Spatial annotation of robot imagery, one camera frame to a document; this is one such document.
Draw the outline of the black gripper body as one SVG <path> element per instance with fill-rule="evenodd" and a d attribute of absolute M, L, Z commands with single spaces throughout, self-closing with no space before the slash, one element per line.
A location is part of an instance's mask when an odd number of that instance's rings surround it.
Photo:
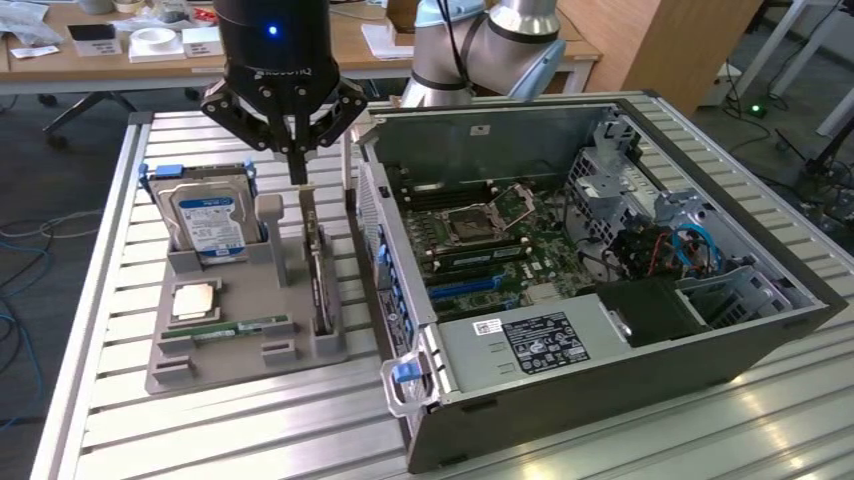
<path fill-rule="evenodd" d="M 222 0 L 214 3 L 226 54 L 226 83 L 246 100 L 291 100 L 303 89 L 325 100 L 339 84 L 330 3 L 322 0 Z"/>

